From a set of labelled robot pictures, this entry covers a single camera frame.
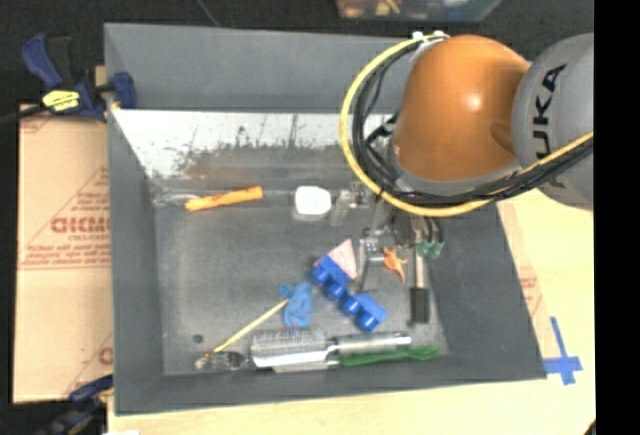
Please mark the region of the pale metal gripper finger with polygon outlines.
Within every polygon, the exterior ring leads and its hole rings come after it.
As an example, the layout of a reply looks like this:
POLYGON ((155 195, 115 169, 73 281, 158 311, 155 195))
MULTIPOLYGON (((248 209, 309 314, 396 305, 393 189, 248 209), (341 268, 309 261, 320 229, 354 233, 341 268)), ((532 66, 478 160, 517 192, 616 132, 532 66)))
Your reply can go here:
POLYGON ((379 284, 378 239, 367 237, 360 241, 360 283, 361 289, 377 289, 379 284))
POLYGON ((364 184, 358 181, 351 182, 348 188, 338 192, 330 214, 330 224, 342 225, 348 215, 368 209, 372 198, 372 192, 364 184))

